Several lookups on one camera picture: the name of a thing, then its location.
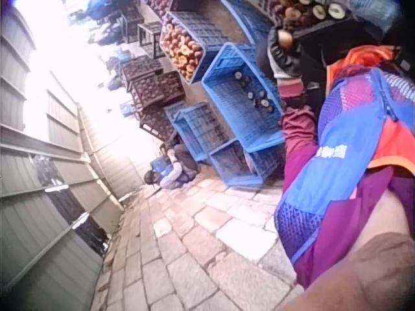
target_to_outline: orange strap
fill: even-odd
[[[351,49],[345,58],[327,66],[326,95],[329,94],[336,76],[345,66],[357,64],[365,67],[375,67],[384,60],[391,60],[394,57],[393,49],[394,47],[386,45],[380,47],[361,45]]]
[[[415,138],[401,121],[388,118],[368,168],[385,165],[404,167],[415,175]]]

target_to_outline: crate of peaches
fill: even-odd
[[[188,84],[201,81],[228,38],[194,12],[168,12],[160,46]]]

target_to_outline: fruit in crate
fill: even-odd
[[[178,72],[188,82],[191,81],[203,57],[202,47],[179,22],[169,17],[165,19],[160,43]]]

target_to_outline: paving stone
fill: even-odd
[[[221,291],[195,308],[195,311],[239,311]]]
[[[151,311],[184,311],[176,295],[168,295],[151,306]]]
[[[113,248],[111,249],[111,251],[108,252],[107,256],[105,257],[104,265],[102,267],[102,270],[104,273],[112,269],[112,265],[114,263],[114,257],[115,257],[116,252],[117,252],[116,248]]]
[[[299,295],[304,293],[304,288],[301,285],[296,285],[291,292],[286,296],[286,298],[283,300],[283,302],[280,304],[280,306],[286,305],[290,301],[292,301],[294,298],[297,298]]]
[[[195,216],[195,220],[210,232],[222,227],[229,219],[231,218],[228,214],[212,207],[206,207]]]
[[[239,201],[236,196],[228,196],[224,193],[216,193],[208,201],[206,205],[219,209],[221,211],[227,211],[232,205],[235,205]]]
[[[267,221],[267,224],[265,225],[265,230],[277,233],[277,229],[275,229],[275,222],[273,216],[270,218],[269,221]]]
[[[127,245],[127,258],[138,253],[141,249],[141,239],[136,237],[130,237],[130,241]]]
[[[170,232],[158,240],[161,256],[166,264],[170,264],[186,252],[182,241],[175,232]]]
[[[187,202],[187,204],[184,207],[184,212],[189,216],[193,217],[195,214],[199,213],[205,206],[206,204],[204,202],[193,200],[191,202]]]
[[[225,194],[250,200],[255,196],[258,190],[259,187],[232,187],[225,191]]]
[[[116,301],[113,304],[109,305],[106,311],[123,311],[122,301]]]
[[[123,229],[121,231],[121,239],[118,244],[118,248],[125,248],[128,244],[128,239],[130,238],[130,230]]]
[[[107,297],[108,290],[95,292],[95,295],[93,296],[91,311],[105,311]]]
[[[108,293],[108,304],[123,299],[123,285],[124,285],[124,270],[119,270],[112,273],[110,291]]]
[[[150,208],[150,217],[153,225],[164,218],[164,214],[161,211],[161,206],[161,204],[153,204]]]
[[[110,287],[111,271],[108,271],[99,277],[97,291],[102,292]]]
[[[153,228],[157,238],[161,238],[172,230],[171,224],[166,217],[156,222]]]
[[[221,241],[211,236],[202,227],[196,227],[185,235],[183,243],[202,267],[225,248]]]
[[[271,205],[264,205],[262,203],[243,199],[232,206],[229,209],[228,214],[247,224],[263,227],[274,209],[275,207]]]
[[[286,296],[290,286],[236,253],[209,271],[219,288],[243,310],[269,311]]]
[[[141,245],[141,262],[143,265],[160,257],[160,250],[158,249],[156,238],[153,237]]]
[[[296,272],[283,248],[281,241],[272,246],[260,264],[263,269],[276,274],[284,282],[291,284],[296,280]]]
[[[189,189],[189,191],[187,191],[187,192],[186,192],[186,195],[187,195],[187,196],[192,196],[192,195],[194,195],[195,193],[197,193],[198,191],[200,191],[200,188],[199,188],[199,187],[192,186],[192,187]]]
[[[214,182],[215,182],[214,179],[207,178],[207,179],[202,180],[200,183],[198,183],[197,186],[200,188],[208,188]]]
[[[173,229],[180,238],[188,233],[195,225],[195,221],[185,212],[176,214],[171,209],[168,209],[165,211],[165,215],[170,220]]]
[[[126,248],[118,248],[117,252],[115,253],[114,263],[112,265],[112,271],[118,271],[125,267],[126,262]]]
[[[148,311],[143,281],[135,282],[124,290],[124,311]]]
[[[174,291],[166,267],[161,260],[155,260],[144,266],[143,278],[147,301],[150,305]]]
[[[205,271],[185,254],[167,266],[177,294],[186,308],[192,308],[210,295],[217,287]]]
[[[125,266],[125,286],[141,279],[141,254],[136,253],[127,259]]]
[[[277,206],[283,195],[282,187],[272,187],[261,189],[253,200],[264,204]]]
[[[227,188],[229,188],[229,186],[225,184],[223,181],[215,180],[212,184],[209,185],[207,189],[217,192],[224,192]]]
[[[238,220],[230,220],[216,237],[245,258],[257,262],[272,247],[277,235]]]

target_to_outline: corrugated metal wall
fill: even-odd
[[[3,310],[89,310],[102,255],[80,229],[95,224],[111,233],[122,207],[98,179],[102,172],[97,176],[83,159],[78,108],[58,79],[51,72],[36,77],[44,87],[35,95],[27,87],[36,48],[28,29],[17,10],[2,16],[1,304]],[[37,117],[32,124],[28,111]],[[45,192],[48,174],[69,189]],[[62,214],[66,202],[90,213],[76,231],[76,221]]]

